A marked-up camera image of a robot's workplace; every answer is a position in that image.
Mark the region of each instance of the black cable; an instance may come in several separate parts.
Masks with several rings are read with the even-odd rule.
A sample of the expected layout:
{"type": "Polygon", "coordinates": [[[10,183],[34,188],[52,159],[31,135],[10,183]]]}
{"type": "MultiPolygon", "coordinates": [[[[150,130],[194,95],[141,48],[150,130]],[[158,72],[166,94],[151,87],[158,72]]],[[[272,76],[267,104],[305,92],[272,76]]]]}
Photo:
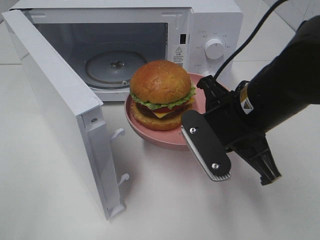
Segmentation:
{"type": "Polygon", "coordinates": [[[269,15],[282,3],[286,2],[288,0],[278,0],[276,1],[269,10],[263,15],[260,22],[257,24],[251,35],[247,38],[247,40],[221,65],[221,67],[218,69],[218,71],[213,76],[213,80],[216,81],[220,73],[223,71],[223,69],[228,65],[228,63],[236,56],[238,53],[240,53],[247,45],[250,43],[250,41],[254,38],[254,36],[257,34],[259,29],[261,28],[262,24],[266,21],[266,19],[269,17],[269,15]]]}

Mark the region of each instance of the control knob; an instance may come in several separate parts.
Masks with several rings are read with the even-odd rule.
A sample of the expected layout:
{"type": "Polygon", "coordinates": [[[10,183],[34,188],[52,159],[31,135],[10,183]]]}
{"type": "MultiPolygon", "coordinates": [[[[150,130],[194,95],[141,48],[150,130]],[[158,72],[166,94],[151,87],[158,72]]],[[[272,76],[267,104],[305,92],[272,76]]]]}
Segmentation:
{"type": "Polygon", "coordinates": [[[224,55],[225,44],[219,38],[209,39],[204,45],[205,55],[209,59],[218,59],[224,55]]]}
{"type": "Polygon", "coordinates": [[[214,76],[214,75],[216,75],[216,73],[214,71],[210,71],[210,70],[202,73],[202,76],[204,76],[204,77],[209,76],[209,75],[214,76]]]}

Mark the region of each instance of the tomato slice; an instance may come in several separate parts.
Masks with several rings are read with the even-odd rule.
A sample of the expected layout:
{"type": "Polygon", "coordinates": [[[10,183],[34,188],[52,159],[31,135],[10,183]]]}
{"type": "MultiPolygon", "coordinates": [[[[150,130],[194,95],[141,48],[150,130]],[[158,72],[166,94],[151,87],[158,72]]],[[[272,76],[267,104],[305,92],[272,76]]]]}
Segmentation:
{"type": "Polygon", "coordinates": [[[186,105],[187,102],[184,102],[182,105],[177,105],[177,106],[174,106],[172,109],[169,109],[168,107],[166,106],[163,106],[161,108],[157,108],[156,110],[150,110],[147,106],[145,105],[142,105],[140,103],[136,103],[136,104],[139,104],[139,106],[143,109],[146,109],[146,110],[149,110],[149,111],[152,111],[152,112],[155,112],[155,113],[168,113],[168,112],[173,112],[173,111],[176,111],[182,107],[184,107],[186,105]]]}

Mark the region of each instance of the screw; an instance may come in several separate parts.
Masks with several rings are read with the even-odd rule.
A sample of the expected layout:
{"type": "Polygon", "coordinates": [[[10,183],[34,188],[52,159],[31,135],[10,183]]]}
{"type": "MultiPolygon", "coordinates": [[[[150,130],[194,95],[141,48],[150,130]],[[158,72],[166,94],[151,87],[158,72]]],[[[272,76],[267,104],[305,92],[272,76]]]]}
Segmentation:
{"type": "Polygon", "coordinates": [[[196,129],[195,127],[191,127],[190,130],[189,130],[189,132],[190,132],[191,134],[195,134],[196,131],[197,131],[197,129],[196,129]]]}
{"type": "Polygon", "coordinates": [[[95,124],[96,122],[98,122],[98,118],[94,118],[94,119],[91,120],[92,124],[95,124]]]}
{"type": "Polygon", "coordinates": [[[124,66],[125,66],[125,63],[119,60],[111,62],[110,64],[110,68],[113,68],[113,69],[120,69],[124,66]]]}
{"type": "Polygon", "coordinates": [[[218,170],[220,165],[218,163],[212,163],[211,167],[213,168],[213,170],[218,170]]]}

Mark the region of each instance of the white tile wall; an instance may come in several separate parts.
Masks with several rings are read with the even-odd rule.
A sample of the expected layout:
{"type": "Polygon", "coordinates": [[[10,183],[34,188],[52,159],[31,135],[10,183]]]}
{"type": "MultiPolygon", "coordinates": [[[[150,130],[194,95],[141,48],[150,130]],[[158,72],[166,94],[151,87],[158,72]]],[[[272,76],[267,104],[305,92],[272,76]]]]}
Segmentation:
{"type": "MultiPolygon", "coordinates": [[[[240,47],[268,11],[269,6],[263,0],[235,0],[235,2],[243,12],[243,22],[238,40],[238,47],[240,47]]],[[[288,44],[294,34],[295,32],[273,12],[252,41],[234,60],[272,61],[288,44]]]]}
{"type": "Polygon", "coordinates": [[[11,41],[5,22],[0,23],[0,66],[17,65],[21,61],[16,53],[14,44],[11,41]]]}
{"type": "MultiPolygon", "coordinates": [[[[277,0],[264,0],[269,6],[277,0]]],[[[290,0],[278,6],[275,12],[297,30],[303,20],[320,15],[320,0],[290,0]]]]}
{"type": "Polygon", "coordinates": [[[17,2],[18,0],[0,0],[0,23],[4,20],[1,13],[8,11],[17,2]]]}

